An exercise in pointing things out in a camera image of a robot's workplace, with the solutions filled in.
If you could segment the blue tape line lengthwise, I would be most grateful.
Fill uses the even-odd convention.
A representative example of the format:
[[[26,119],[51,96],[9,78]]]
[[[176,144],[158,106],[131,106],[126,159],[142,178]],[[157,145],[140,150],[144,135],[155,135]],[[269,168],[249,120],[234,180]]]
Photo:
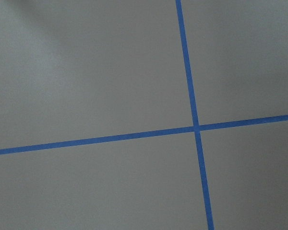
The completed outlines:
[[[214,227],[213,214],[212,214],[212,208],[211,208],[207,174],[206,174],[204,151],[203,151],[202,140],[201,140],[201,131],[200,131],[200,125],[199,125],[199,119],[198,119],[198,113],[197,113],[197,107],[196,107],[196,97],[195,97],[195,91],[194,91],[194,85],[193,85],[193,79],[192,79],[192,70],[191,70],[191,65],[190,65],[187,37],[186,37],[186,32],[185,32],[183,10],[182,10],[182,4],[180,0],[176,1],[176,10],[177,10],[177,16],[178,16],[180,40],[181,40],[183,61],[184,61],[184,67],[185,67],[185,72],[186,72],[186,80],[187,80],[188,94],[189,94],[189,100],[190,100],[190,108],[191,108],[191,113],[192,113],[193,132],[194,132],[194,137],[195,137],[197,158],[198,158],[198,163],[199,163],[199,171],[200,171],[203,198],[204,198],[204,208],[205,208],[205,215],[206,215],[206,221],[207,221],[207,228],[209,230],[213,230],[215,227]]]

